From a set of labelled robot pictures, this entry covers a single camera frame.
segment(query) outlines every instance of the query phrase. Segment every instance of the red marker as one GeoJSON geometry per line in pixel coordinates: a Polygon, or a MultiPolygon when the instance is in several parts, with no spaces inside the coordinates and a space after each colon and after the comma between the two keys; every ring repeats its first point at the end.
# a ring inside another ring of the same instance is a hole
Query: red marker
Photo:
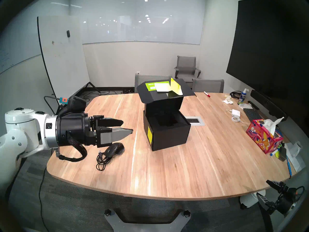
{"type": "Polygon", "coordinates": [[[207,95],[208,97],[210,97],[210,95],[208,95],[206,92],[204,92],[205,93],[205,95],[207,95]]]}

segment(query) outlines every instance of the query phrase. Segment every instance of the white cable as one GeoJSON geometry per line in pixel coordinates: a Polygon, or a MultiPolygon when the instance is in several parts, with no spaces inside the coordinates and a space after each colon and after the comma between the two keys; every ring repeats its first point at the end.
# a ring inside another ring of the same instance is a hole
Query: white cable
{"type": "MultiPolygon", "coordinates": [[[[232,110],[226,109],[226,111],[227,111],[228,113],[232,114],[232,113],[231,113],[232,110]]],[[[242,121],[240,120],[240,118],[237,117],[237,116],[232,116],[231,120],[234,121],[234,122],[240,122],[240,123],[243,123],[243,124],[248,124],[248,125],[250,125],[250,123],[242,122],[242,121]]]]}

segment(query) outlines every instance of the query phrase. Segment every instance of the open box lid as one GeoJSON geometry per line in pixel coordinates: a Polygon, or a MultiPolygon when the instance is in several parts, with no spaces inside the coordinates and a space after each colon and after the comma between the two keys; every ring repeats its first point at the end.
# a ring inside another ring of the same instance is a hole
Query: open box lid
{"type": "Polygon", "coordinates": [[[181,90],[182,90],[181,96],[177,95],[173,91],[157,92],[155,89],[149,91],[147,86],[146,86],[147,83],[167,81],[167,80],[151,80],[151,81],[145,81],[137,87],[137,91],[138,91],[138,94],[139,94],[141,101],[144,104],[149,104],[149,103],[152,103],[154,101],[174,99],[174,98],[179,98],[179,97],[194,96],[195,95],[195,93],[191,90],[191,88],[186,84],[186,82],[183,79],[174,79],[174,80],[181,86],[181,90]]]}

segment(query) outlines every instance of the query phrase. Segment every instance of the yellow sticker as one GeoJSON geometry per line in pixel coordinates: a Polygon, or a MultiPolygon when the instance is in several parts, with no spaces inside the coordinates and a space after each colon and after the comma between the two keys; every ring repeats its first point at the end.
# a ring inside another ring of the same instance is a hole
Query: yellow sticker
{"type": "Polygon", "coordinates": [[[151,144],[151,142],[152,142],[152,133],[151,133],[151,131],[150,131],[149,126],[148,126],[148,133],[147,133],[147,136],[148,136],[149,143],[151,144]]]}

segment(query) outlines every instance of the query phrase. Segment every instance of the black keyboard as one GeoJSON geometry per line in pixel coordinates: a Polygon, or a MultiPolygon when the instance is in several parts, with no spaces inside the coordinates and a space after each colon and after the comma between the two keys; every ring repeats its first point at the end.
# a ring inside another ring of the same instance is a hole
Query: black keyboard
{"type": "Polygon", "coordinates": [[[255,109],[244,108],[243,111],[246,113],[247,117],[249,118],[251,122],[253,120],[262,119],[262,117],[259,115],[259,113],[255,109]]]}

